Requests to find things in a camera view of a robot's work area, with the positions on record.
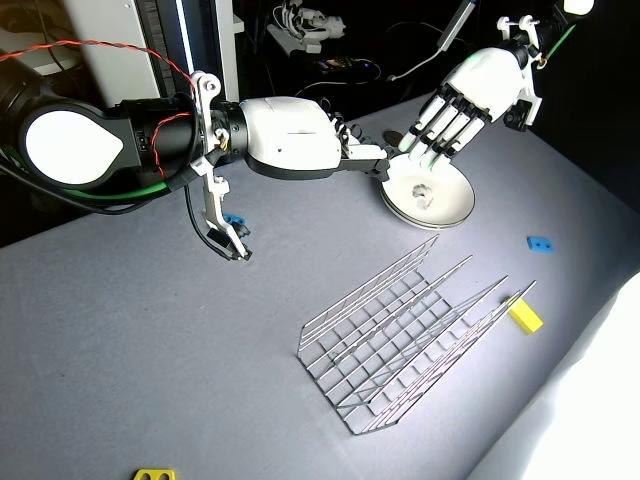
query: white plate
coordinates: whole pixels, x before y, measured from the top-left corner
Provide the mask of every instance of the white plate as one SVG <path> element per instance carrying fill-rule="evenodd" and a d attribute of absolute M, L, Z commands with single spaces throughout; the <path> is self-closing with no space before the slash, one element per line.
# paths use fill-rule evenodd
<path fill-rule="evenodd" d="M 382 198 L 402 220 L 420 228 L 441 229 L 462 223 L 473 210 L 475 195 L 469 180 L 452 165 L 437 173 L 420 168 L 408 155 L 391 160 L 390 180 Z"/>

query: table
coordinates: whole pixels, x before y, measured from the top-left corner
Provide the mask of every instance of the table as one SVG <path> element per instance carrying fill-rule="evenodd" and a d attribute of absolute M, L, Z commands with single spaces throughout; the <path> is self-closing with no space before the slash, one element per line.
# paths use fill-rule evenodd
<path fill-rule="evenodd" d="M 424 98 L 358 123 L 406 129 Z M 0 250 L 0 464 L 9 478 L 463 478 L 640 265 L 640 217 L 531 133 L 496 124 L 456 159 L 476 193 L 441 233 L 432 278 L 469 254 L 451 297 L 505 273 L 545 319 L 503 319 L 399 425 L 352 436 L 295 358 L 304 323 L 432 232 L 369 178 L 314 182 L 224 167 L 248 263 L 191 230 L 180 193 Z M 527 235 L 556 252 L 528 250 Z"/>

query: red wire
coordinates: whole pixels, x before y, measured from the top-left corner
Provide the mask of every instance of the red wire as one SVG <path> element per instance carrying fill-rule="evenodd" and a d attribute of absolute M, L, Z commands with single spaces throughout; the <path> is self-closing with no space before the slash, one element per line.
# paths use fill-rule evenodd
<path fill-rule="evenodd" d="M 158 171 L 162 175 L 162 178 L 166 179 L 167 175 L 164 173 L 163 168 L 160 166 L 160 155 L 158 154 L 158 150 L 156 150 L 156 139 L 158 138 L 158 132 L 160 131 L 160 127 L 174 121 L 177 118 L 182 117 L 190 117 L 190 112 L 178 113 L 176 115 L 172 115 L 171 117 L 167 117 L 164 120 L 160 120 L 155 130 L 153 131 L 153 135 L 151 136 L 151 146 L 153 147 L 153 161 L 156 163 L 156 167 L 158 167 Z"/>
<path fill-rule="evenodd" d="M 138 51 L 138 52 L 144 52 L 147 53 L 149 55 L 153 55 L 155 58 L 157 58 L 158 60 L 161 60 L 163 62 L 165 62 L 167 65 L 169 65 L 171 68 L 173 68 L 176 72 L 178 72 L 180 75 L 182 75 L 187 82 L 189 82 L 189 86 L 191 87 L 192 90 L 195 91 L 195 85 L 193 83 L 193 80 L 191 80 L 191 77 L 189 75 L 187 75 L 180 67 L 178 67 L 171 59 L 164 57 L 162 55 L 160 55 L 158 52 L 156 52 L 155 50 L 152 50 L 150 48 L 146 48 L 146 47 L 138 47 L 136 45 L 131 45 L 128 43 L 120 43 L 120 42 L 105 42 L 102 40 L 93 40 L 93 39 L 89 39 L 89 40 L 69 40 L 69 39 L 62 39 L 62 40 L 58 40 L 52 43 L 41 43 L 38 45 L 32 45 L 28 48 L 25 48 L 24 50 L 18 50 L 15 52 L 10 52 L 10 53 L 5 53 L 3 55 L 0 55 L 0 62 L 4 62 L 5 60 L 8 60 L 9 58 L 15 58 L 15 57 L 20 57 L 26 53 L 29 52 L 34 52 L 36 50 L 45 50 L 45 49 L 49 49 L 49 48 L 53 48 L 53 47 L 59 47 L 59 46 L 64 46 L 64 45 L 74 45 L 74 46 L 82 46 L 82 45 L 99 45 L 102 47 L 114 47 L 114 48 L 126 48 L 128 50 L 134 50 L 134 51 Z M 160 130 L 160 127 L 177 119 L 177 118 L 181 118 L 181 117 L 189 117 L 191 116 L 191 113 L 178 113 L 177 115 L 173 115 L 171 117 L 165 118 L 164 120 L 161 120 L 158 125 L 156 126 L 155 130 L 153 131 L 153 136 L 151 137 L 151 146 L 153 148 L 153 160 L 156 164 L 156 166 L 158 167 L 158 171 L 160 172 L 160 174 L 162 175 L 162 178 L 166 179 L 166 175 L 164 173 L 164 170 L 162 169 L 162 167 L 160 166 L 160 156 L 158 155 L 158 151 L 156 150 L 156 139 L 158 138 L 158 132 Z"/>

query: yellow object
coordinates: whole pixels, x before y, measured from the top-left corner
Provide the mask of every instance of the yellow object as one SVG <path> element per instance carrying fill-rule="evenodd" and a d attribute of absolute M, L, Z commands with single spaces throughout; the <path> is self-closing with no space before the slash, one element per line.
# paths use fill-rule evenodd
<path fill-rule="evenodd" d="M 133 480 L 176 480 L 176 472 L 165 468 L 143 468 L 136 472 Z"/>
<path fill-rule="evenodd" d="M 513 307 L 509 310 L 509 315 L 511 315 L 527 335 L 535 333 L 544 325 L 544 322 L 538 314 L 534 312 L 533 308 L 531 308 L 523 299 L 520 299 L 513 304 Z"/>

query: metal wire basket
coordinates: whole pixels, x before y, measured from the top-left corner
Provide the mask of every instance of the metal wire basket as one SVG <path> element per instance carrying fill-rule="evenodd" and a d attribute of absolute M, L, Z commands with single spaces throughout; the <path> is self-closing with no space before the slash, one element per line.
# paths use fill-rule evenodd
<path fill-rule="evenodd" d="M 452 307 L 418 271 L 427 240 L 307 323 L 298 358 L 354 434 L 397 424 L 535 284 L 475 321 L 469 314 L 508 277 Z"/>

